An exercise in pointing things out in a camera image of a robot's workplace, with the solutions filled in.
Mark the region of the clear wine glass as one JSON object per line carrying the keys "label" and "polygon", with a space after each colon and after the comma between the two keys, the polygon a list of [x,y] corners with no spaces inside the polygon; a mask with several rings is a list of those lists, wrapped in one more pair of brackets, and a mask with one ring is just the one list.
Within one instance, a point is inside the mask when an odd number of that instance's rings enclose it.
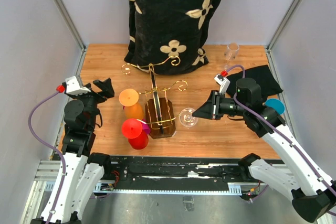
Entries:
{"label": "clear wine glass", "polygon": [[198,118],[193,116],[194,108],[185,108],[179,114],[180,123],[184,127],[194,127],[198,123]]}
{"label": "clear wine glass", "polygon": [[227,70],[229,68],[230,62],[233,61],[239,53],[239,44],[235,42],[231,42],[227,45],[226,50],[224,52],[224,58],[225,58],[225,64],[224,64],[224,70]]}

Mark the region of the clear wine glass front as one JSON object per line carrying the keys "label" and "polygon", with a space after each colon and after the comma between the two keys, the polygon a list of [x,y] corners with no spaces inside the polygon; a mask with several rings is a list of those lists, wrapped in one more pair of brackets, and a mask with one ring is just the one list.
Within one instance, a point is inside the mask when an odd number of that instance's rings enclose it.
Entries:
{"label": "clear wine glass front", "polygon": [[198,123],[198,118],[193,116],[194,108],[185,108],[179,114],[180,123],[184,127],[194,127]]}

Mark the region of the gold wire wine glass rack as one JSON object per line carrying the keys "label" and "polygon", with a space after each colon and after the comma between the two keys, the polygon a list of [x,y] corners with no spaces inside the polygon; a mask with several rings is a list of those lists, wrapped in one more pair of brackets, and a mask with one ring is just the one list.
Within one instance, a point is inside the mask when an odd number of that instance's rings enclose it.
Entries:
{"label": "gold wire wine glass rack", "polygon": [[131,72],[130,67],[142,70],[148,68],[151,80],[150,90],[142,92],[146,97],[145,104],[145,119],[141,122],[149,126],[152,139],[172,137],[176,132],[175,120],[176,116],[173,112],[173,104],[167,97],[167,91],[171,88],[159,88],[155,78],[155,67],[165,64],[166,62],[174,67],[181,62],[179,56],[169,56],[160,63],[150,63],[146,66],[136,66],[130,63],[125,63],[121,67],[123,74],[128,75]]}

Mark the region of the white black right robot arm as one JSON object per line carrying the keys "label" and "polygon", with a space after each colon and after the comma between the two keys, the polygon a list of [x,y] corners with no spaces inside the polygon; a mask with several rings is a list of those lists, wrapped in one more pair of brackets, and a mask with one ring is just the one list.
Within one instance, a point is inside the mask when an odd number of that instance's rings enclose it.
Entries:
{"label": "white black right robot arm", "polygon": [[309,223],[335,207],[335,180],[302,148],[283,117],[263,104],[261,87],[254,79],[237,80],[232,98],[211,91],[208,100],[192,114],[208,120],[219,120],[224,115],[242,116],[246,126],[270,145],[291,171],[287,175],[251,153],[238,163],[238,177],[242,181],[256,179],[266,183],[289,199],[299,216]]}

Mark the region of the magenta wine glass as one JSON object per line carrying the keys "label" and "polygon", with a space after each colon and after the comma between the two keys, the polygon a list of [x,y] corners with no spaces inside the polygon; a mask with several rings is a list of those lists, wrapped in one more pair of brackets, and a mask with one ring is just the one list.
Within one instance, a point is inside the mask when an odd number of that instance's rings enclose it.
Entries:
{"label": "magenta wine glass", "polygon": [[133,106],[123,106],[123,109],[128,119],[134,118],[134,119],[142,120],[142,123],[141,123],[142,130],[146,134],[149,134],[151,132],[149,126],[145,123],[143,109],[138,103]]}

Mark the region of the blue wine glass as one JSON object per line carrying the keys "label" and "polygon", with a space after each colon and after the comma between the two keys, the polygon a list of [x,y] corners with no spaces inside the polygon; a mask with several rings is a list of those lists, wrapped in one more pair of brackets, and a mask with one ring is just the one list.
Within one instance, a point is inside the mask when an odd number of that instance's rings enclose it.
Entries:
{"label": "blue wine glass", "polygon": [[271,98],[266,100],[265,105],[275,109],[280,115],[285,112],[285,105],[278,99]]}

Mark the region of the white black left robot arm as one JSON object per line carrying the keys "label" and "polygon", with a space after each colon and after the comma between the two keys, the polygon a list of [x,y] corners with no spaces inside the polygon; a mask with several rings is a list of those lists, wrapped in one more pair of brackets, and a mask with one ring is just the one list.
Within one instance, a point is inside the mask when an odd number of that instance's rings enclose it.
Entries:
{"label": "white black left robot arm", "polygon": [[[48,203],[39,218],[32,223],[81,223],[85,207],[100,179],[112,175],[110,156],[91,153],[95,141],[96,119],[102,118],[98,104],[114,97],[110,78],[95,80],[93,84],[100,89],[92,90],[91,84],[83,84],[79,76],[69,77],[56,88],[55,93],[39,102],[28,116],[28,127],[40,143],[55,151],[61,160],[59,172]],[[32,116],[39,105],[64,93],[71,98],[64,108],[65,136],[62,148],[43,141],[33,130]]]}

